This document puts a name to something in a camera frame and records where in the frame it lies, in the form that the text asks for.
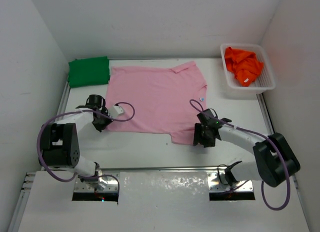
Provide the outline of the pink t shirt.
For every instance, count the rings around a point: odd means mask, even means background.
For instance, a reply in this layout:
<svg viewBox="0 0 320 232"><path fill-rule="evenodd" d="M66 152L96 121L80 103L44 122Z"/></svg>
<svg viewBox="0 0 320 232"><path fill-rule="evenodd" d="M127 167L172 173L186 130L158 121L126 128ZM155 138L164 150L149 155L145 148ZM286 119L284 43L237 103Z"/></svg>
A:
<svg viewBox="0 0 320 232"><path fill-rule="evenodd" d="M194 61L174 68L113 67L106 106L122 102L125 114L120 117L121 122L113 122L107 129L169 134L173 143L191 145L198 118L190 100L206 107L207 86Z"/></svg>

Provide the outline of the green t shirt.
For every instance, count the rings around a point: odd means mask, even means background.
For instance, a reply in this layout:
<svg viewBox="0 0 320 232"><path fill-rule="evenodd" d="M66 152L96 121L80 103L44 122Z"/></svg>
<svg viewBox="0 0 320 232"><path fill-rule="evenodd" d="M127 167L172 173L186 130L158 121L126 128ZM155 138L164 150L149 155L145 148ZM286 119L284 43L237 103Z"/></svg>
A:
<svg viewBox="0 0 320 232"><path fill-rule="evenodd" d="M76 59L68 63L70 88L105 85L110 80L110 61L107 56Z"/></svg>

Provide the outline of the orange t shirt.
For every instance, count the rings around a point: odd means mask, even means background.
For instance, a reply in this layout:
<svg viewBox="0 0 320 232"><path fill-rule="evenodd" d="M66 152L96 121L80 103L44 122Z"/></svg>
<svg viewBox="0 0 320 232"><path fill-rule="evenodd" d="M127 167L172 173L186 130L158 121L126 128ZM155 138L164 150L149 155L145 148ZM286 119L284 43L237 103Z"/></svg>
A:
<svg viewBox="0 0 320 232"><path fill-rule="evenodd" d="M264 63L254 52L228 47L225 49L226 68L242 87L249 87L261 75Z"/></svg>

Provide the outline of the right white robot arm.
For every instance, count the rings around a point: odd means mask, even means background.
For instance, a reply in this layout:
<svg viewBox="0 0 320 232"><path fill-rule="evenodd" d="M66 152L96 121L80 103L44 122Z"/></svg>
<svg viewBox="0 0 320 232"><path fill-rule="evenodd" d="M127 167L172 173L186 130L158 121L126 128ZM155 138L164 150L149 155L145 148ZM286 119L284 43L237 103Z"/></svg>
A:
<svg viewBox="0 0 320 232"><path fill-rule="evenodd" d="M285 137L280 133L258 135L231 125L227 118L218 119L207 109L197 115L199 123L194 126L193 145L214 147L216 140L232 143L254 156L255 161L237 161L228 165L220 182L233 186L242 180L262 181L275 188L301 169Z"/></svg>

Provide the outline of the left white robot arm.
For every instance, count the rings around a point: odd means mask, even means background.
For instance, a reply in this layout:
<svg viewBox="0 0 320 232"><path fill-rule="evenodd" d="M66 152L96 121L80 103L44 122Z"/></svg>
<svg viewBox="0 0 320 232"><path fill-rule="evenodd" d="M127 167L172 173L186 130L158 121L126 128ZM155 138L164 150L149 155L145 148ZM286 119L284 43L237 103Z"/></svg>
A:
<svg viewBox="0 0 320 232"><path fill-rule="evenodd" d="M78 132L86 125L93 125L102 132L112 120L106 101L100 95L90 95L85 105L77 111L64 113L64 119L46 122L37 138L39 163L60 182L70 182L76 176L93 180L97 175L97 163L80 154Z"/></svg>

